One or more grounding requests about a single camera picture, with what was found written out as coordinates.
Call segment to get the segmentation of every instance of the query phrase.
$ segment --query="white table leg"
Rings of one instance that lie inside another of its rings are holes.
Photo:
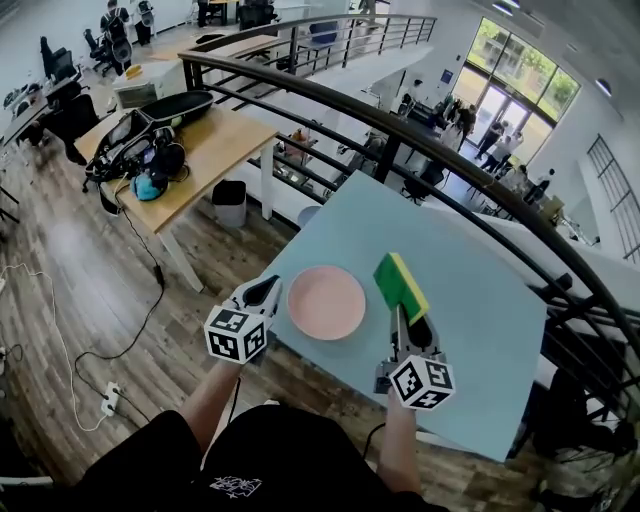
[[[260,151],[260,168],[262,170],[262,217],[269,220],[273,208],[273,144],[270,140]]]
[[[198,276],[193,271],[193,268],[187,261],[187,257],[184,255],[184,252],[182,252],[182,248],[178,245],[178,242],[171,234],[171,230],[166,228],[164,231],[158,233],[158,237],[162,240],[167,251],[169,251],[169,254],[171,254],[171,257],[176,262],[178,270],[187,279],[193,289],[200,293],[204,289],[204,285],[200,282],[200,279],[198,279]]]

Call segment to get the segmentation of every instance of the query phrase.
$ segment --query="pink plate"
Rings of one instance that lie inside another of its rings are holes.
[[[322,266],[293,280],[287,298],[291,320],[307,336],[339,340],[362,322],[366,300],[360,283],[347,271]]]

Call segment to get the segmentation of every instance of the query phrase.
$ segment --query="light blue table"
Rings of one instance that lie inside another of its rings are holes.
[[[372,390],[376,366],[391,353],[391,314],[372,276],[392,251],[424,291],[456,379],[456,395],[434,412],[418,413],[418,424],[503,461],[533,382],[546,307],[489,249],[427,209],[355,173],[265,271],[284,280],[273,331],[295,352],[386,405]],[[342,267],[364,288],[364,320],[343,341],[313,340],[289,317],[291,281],[316,265]]]

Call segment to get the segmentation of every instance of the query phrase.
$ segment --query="sponge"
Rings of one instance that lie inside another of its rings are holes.
[[[404,306],[409,326],[415,324],[429,311],[429,303],[424,293],[398,253],[385,254],[373,273],[373,278],[389,309],[394,309],[399,304]]]

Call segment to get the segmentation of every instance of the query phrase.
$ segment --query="wooden floor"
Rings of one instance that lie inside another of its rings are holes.
[[[80,192],[83,169],[68,162],[55,141],[37,168],[17,162],[0,173],[0,182],[20,201],[21,224],[0,221],[0,268],[26,263],[53,279],[56,320],[73,359],[92,349],[112,354],[127,346],[160,290],[152,261],[126,219],[108,217],[97,194]],[[167,291],[138,344],[110,363],[86,358],[82,371],[99,389],[116,381],[149,417],[178,407],[213,361],[208,356],[202,322],[214,304],[271,262],[294,232],[277,220],[262,220],[249,208],[247,225],[225,230],[212,220],[207,199],[176,223],[174,234],[205,284],[196,294],[173,268],[161,243],[137,225],[159,260]],[[9,270],[0,295],[0,343],[24,347],[24,359],[9,361],[0,386],[7,398],[0,410],[15,422],[25,450],[33,453],[57,480],[77,481],[101,455],[126,439],[136,427],[114,417],[93,433],[76,425],[71,405],[69,368],[53,325],[51,290],[42,277]],[[101,417],[100,398],[74,382],[80,421],[85,427]],[[269,347],[263,365],[249,365],[240,388],[237,413],[267,398],[281,398],[335,419],[362,449],[368,432],[384,421],[380,407],[301,360],[280,345]],[[118,408],[138,425],[144,419],[127,403]],[[374,437],[369,458],[375,461],[381,436]],[[425,498],[452,511],[532,510],[529,493],[541,477],[561,482],[573,492],[589,490],[595,477],[551,466],[528,447],[513,461],[486,459],[421,444],[420,470]]]

